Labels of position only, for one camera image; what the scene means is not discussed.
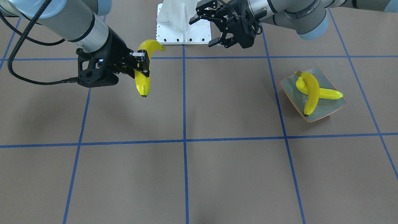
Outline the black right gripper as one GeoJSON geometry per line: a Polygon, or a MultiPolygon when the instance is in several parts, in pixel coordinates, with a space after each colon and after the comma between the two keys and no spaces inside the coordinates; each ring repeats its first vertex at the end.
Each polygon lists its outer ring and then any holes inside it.
{"type": "Polygon", "coordinates": [[[147,50],[130,50],[113,30],[104,46],[92,53],[76,50],[78,55],[77,83],[83,87],[112,86],[118,83],[117,74],[135,78],[135,72],[150,77],[150,59],[147,50]]]}

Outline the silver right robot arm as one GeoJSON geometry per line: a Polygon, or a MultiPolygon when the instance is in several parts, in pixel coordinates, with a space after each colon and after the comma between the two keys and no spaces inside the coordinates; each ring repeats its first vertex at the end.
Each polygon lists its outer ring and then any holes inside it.
{"type": "Polygon", "coordinates": [[[111,11],[111,0],[2,0],[1,19],[8,23],[6,16],[29,20],[9,57],[7,68],[14,77],[35,85],[59,85],[77,83],[83,87],[112,86],[118,83],[117,74],[123,73],[134,78],[136,84],[149,82],[150,57],[147,50],[134,52],[101,19],[111,11]],[[75,45],[78,55],[78,75],[54,82],[39,82],[18,75],[13,62],[35,24],[41,24],[62,39],[75,45]]]}

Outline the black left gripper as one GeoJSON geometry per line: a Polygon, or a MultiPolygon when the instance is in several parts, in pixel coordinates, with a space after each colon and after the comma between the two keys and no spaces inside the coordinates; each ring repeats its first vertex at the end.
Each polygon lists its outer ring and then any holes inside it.
{"type": "Polygon", "coordinates": [[[196,4],[195,15],[190,18],[189,24],[201,19],[221,25],[221,36],[210,40],[208,47],[220,45],[227,49],[239,44],[246,49],[252,47],[256,36],[262,33],[247,0],[201,0],[196,4]]]}

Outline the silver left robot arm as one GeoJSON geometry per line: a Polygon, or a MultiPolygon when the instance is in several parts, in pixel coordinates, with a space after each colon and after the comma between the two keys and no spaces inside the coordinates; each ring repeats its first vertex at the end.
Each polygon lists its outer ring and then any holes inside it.
{"type": "Polygon", "coordinates": [[[327,9],[347,7],[379,12],[397,12],[396,0],[201,0],[195,7],[192,25],[199,20],[215,24],[222,33],[211,40],[209,47],[220,44],[229,48],[239,44],[252,47],[263,32],[261,23],[296,31],[300,38],[320,37],[329,24],[327,9]]]}

